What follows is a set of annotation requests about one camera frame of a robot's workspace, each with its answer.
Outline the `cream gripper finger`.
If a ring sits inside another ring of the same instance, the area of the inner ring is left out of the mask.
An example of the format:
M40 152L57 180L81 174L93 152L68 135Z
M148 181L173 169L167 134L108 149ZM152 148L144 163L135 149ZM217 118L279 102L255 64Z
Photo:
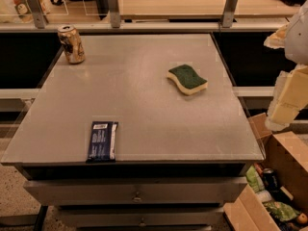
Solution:
M271 131L287 128L308 105L308 66L298 64L291 72L281 71L269 104L266 127Z
M288 25L280 27L276 32L272 33L265 39L264 45L272 49L284 48L285 39L287 35L287 28Z

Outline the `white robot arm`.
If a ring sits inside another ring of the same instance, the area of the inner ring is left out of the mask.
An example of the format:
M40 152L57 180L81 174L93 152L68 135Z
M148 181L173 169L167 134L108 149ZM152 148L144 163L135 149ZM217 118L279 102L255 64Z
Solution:
M264 45L283 48L286 59L296 63L290 72L280 72L269 104L266 127L281 131L308 105L308 1L288 24L267 37Z

